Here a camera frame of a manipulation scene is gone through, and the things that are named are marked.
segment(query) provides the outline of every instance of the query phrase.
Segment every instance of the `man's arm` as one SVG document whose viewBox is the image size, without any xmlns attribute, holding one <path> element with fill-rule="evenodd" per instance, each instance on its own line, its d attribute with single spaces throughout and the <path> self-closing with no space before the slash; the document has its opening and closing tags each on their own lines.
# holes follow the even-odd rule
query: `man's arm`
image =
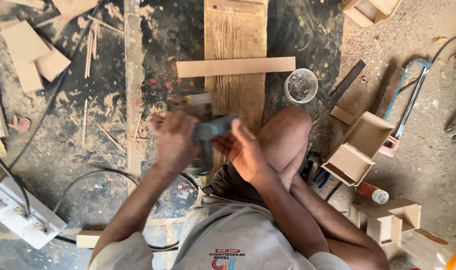
<svg viewBox="0 0 456 270">
<path fill-rule="evenodd" d="M 320 226 L 333 254 L 348 263 L 351 268 L 354 270 L 389 269 L 388 259 L 383 249 L 321 199 L 298 174 L 295 174 L 291 182 L 290 193 Z"/>
<path fill-rule="evenodd" d="M 157 136 L 156 162 L 103 230 L 89 264 L 110 243 L 143 231 L 156 200 L 194 159 L 192 135 L 197 122 L 195 117 L 180 111 L 169 113 L 164 122 L 159 117 L 150 121 L 150 130 Z"/>
<path fill-rule="evenodd" d="M 233 121 L 232 133 L 213 140 L 213 147 L 228 156 L 241 177 L 256 188 L 293 248 L 307 259 L 317 252 L 329 252 L 320 227 L 285 189 L 255 136 L 239 119 Z"/>
</svg>

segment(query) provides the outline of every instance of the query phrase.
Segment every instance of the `power extension board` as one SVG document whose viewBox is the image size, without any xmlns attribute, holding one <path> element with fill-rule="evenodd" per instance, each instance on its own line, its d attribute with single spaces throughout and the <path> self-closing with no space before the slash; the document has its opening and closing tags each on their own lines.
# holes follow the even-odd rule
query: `power extension board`
<svg viewBox="0 0 456 270">
<path fill-rule="evenodd" d="M 31 210 L 29 216 L 26 215 L 26 203 L 19 187 L 10 177 L 4 178 L 0 184 L 0 222 L 35 249 L 41 249 L 67 224 L 27 190 L 26 193 Z"/>
</svg>

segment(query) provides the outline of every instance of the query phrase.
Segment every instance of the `man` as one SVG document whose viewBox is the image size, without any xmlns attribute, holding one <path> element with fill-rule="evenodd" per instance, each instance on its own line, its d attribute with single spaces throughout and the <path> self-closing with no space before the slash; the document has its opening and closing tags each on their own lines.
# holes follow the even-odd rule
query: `man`
<svg viewBox="0 0 456 270">
<path fill-rule="evenodd" d="M 198 120 L 155 117 L 158 156 L 93 249 L 90 270 L 152 269 L 141 232 L 166 187 L 193 161 Z M 380 246 L 315 194 L 297 174 L 312 122 L 285 107 L 255 137 L 240 120 L 213 140 L 229 162 L 199 191 L 173 269 L 388 269 Z"/>
</svg>

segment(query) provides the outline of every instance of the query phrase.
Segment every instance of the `wooden box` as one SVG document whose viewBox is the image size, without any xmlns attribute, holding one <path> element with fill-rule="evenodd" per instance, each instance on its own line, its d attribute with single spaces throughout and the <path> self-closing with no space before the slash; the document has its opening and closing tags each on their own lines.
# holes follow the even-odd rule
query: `wooden box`
<svg viewBox="0 0 456 270">
<path fill-rule="evenodd" d="M 344 0 L 343 12 L 363 28 L 390 19 L 401 0 Z"/>
<path fill-rule="evenodd" d="M 351 206 L 351 220 L 379 245 L 401 245 L 401 234 L 420 229 L 421 205 L 399 198 L 386 204 Z"/>
<path fill-rule="evenodd" d="M 322 165 L 348 186 L 358 186 L 375 164 L 373 157 L 395 129 L 387 121 L 365 112 L 341 139 Z"/>
</svg>

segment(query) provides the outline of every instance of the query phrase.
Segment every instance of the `blue pliers handle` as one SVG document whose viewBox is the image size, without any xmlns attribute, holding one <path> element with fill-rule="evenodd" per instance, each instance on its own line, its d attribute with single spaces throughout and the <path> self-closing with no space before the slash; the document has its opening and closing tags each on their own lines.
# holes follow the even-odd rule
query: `blue pliers handle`
<svg viewBox="0 0 456 270">
<path fill-rule="evenodd" d="M 318 186 L 318 188 L 323 188 L 325 186 L 325 184 L 328 182 L 328 180 L 330 180 L 330 177 L 331 177 L 331 173 L 329 173 L 326 169 L 321 169 L 320 172 L 318 172 L 315 176 L 315 178 L 313 178 L 313 182 L 315 183 L 316 181 L 318 181 L 318 179 L 320 179 L 320 177 L 322 177 L 324 174 L 326 173 L 326 176 L 325 178 L 323 179 L 323 181 L 321 182 L 321 184 Z"/>
</svg>

